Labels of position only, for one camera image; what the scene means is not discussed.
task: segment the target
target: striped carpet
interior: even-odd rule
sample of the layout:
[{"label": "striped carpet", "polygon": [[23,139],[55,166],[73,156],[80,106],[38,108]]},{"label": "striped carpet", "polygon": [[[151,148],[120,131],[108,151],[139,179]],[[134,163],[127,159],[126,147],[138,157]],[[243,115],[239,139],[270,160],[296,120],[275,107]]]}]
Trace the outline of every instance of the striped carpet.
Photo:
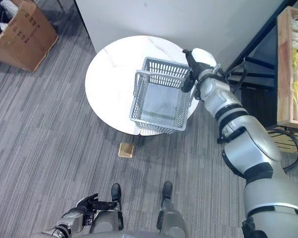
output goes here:
[{"label": "striped carpet", "polygon": [[[49,229],[84,196],[109,200],[115,182],[125,228],[155,231],[166,180],[191,237],[241,238],[245,182],[222,161],[216,122],[200,104],[184,133],[130,136],[107,126],[84,91],[96,53],[73,2],[61,2],[64,14],[38,1],[60,39],[37,71],[0,63],[0,238]],[[132,159],[118,157],[120,142],[135,144]],[[298,185],[298,169],[290,178]]]}]

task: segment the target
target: gray plastic basket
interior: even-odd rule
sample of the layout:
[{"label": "gray plastic basket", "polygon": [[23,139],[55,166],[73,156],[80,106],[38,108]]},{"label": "gray plastic basket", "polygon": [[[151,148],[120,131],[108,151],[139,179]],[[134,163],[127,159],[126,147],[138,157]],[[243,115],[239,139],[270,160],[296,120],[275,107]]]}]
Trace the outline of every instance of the gray plastic basket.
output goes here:
[{"label": "gray plastic basket", "polygon": [[176,62],[145,58],[135,75],[130,119],[140,128],[173,133],[186,127],[190,93],[180,89],[190,67]]}]

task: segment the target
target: cardboard box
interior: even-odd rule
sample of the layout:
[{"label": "cardboard box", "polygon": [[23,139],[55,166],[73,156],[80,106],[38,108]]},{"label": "cardboard box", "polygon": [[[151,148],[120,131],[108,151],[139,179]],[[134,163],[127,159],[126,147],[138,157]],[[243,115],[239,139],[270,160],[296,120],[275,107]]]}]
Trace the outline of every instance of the cardboard box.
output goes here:
[{"label": "cardboard box", "polygon": [[19,10],[0,34],[0,61],[35,71],[59,37],[32,0],[12,2]]}]

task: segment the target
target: round table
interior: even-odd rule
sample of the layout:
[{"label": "round table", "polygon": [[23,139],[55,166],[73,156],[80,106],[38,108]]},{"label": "round table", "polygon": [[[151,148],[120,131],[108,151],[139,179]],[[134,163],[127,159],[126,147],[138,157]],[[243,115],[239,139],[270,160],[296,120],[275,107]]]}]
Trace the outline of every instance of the round table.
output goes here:
[{"label": "round table", "polygon": [[[117,40],[103,48],[90,63],[85,79],[88,102],[109,126],[132,135],[156,135],[154,131],[138,128],[129,119],[133,102],[135,73],[141,70],[145,57],[187,64],[182,49],[158,37],[132,36]],[[205,51],[204,63],[216,65],[213,56]],[[199,101],[193,99],[188,117]]]}]

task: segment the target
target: black metal frame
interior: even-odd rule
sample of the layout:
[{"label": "black metal frame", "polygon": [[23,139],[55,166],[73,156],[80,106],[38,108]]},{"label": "black metal frame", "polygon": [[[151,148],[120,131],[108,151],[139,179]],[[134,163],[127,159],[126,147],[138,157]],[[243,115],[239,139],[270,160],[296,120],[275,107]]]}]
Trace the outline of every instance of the black metal frame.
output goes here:
[{"label": "black metal frame", "polygon": [[[263,78],[273,78],[274,79],[274,87],[270,86],[263,86],[259,84],[254,83],[247,83],[243,82],[242,87],[251,87],[255,89],[267,89],[272,90],[274,96],[273,101],[273,108],[274,108],[274,123],[267,126],[267,129],[272,129],[279,127],[277,125],[277,103],[278,103],[278,34],[276,34],[276,60],[275,65],[271,63],[267,63],[258,59],[254,59],[252,57],[249,57],[248,55],[259,45],[259,43],[266,37],[266,35],[273,29],[274,26],[277,26],[277,16],[287,7],[287,6],[293,6],[297,0],[284,0],[281,5],[277,8],[277,10],[273,13],[273,15],[268,19],[268,21],[265,23],[265,25],[260,29],[260,31],[255,35],[255,37],[251,40],[251,42],[245,47],[245,49],[239,54],[239,56],[234,60],[234,62],[227,68],[227,71],[230,71],[237,65],[241,64],[243,61],[247,61],[250,63],[254,63],[260,66],[263,66],[265,68],[269,68],[274,70],[274,74],[265,74],[265,73],[253,73],[250,72],[247,74],[248,77],[263,77]],[[241,76],[242,72],[232,72],[231,75]],[[235,80],[229,80],[232,84],[237,84],[238,81]],[[285,127],[285,129],[289,129],[291,131],[298,132],[298,128],[288,128]]]},{"label": "black metal frame", "polygon": [[235,66],[243,62],[246,57],[258,46],[258,44],[265,38],[265,36],[273,29],[276,25],[277,16],[287,7],[293,6],[297,0],[284,0],[282,4],[276,9],[273,15],[268,19],[265,25],[259,30],[251,42],[245,47],[245,49],[239,54],[234,62],[227,68],[227,71],[231,70]]},{"label": "black metal frame", "polygon": [[[251,42],[245,47],[245,49],[239,54],[239,56],[234,60],[234,62],[227,68],[226,73],[232,70],[237,65],[241,64],[243,61],[254,63],[260,65],[262,67],[275,70],[278,66],[275,61],[275,65],[264,62],[259,59],[255,59],[249,57],[248,55],[259,45],[259,43],[267,36],[267,34],[273,29],[275,25],[277,25],[277,16],[287,7],[292,6],[297,2],[297,0],[284,0],[280,6],[276,9],[273,15],[268,19],[268,21],[264,24],[264,26],[259,30],[259,32],[255,35],[255,37],[251,40]],[[231,75],[234,76],[242,76],[241,72],[232,72]],[[275,91],[277,85],[277,74],[267,74],[267,73],[255,73],[248,72],[247,77],[258,77],[258,78],[272,78],[274,80],[274,86],[263,86],[255,83],[247,83],[243,82],[242,87],[252,87],[252,88],[264,88],[267,90]]]}]

